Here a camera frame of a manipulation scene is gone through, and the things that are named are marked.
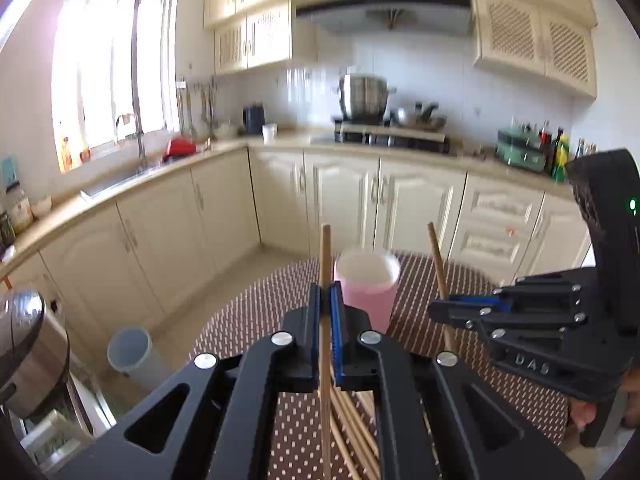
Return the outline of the right hand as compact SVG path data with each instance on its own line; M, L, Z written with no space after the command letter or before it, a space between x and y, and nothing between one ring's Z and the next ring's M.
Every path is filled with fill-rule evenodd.
M596 404L570 398L570 418L579 431L584 431L589 424L594 422L596 417Z

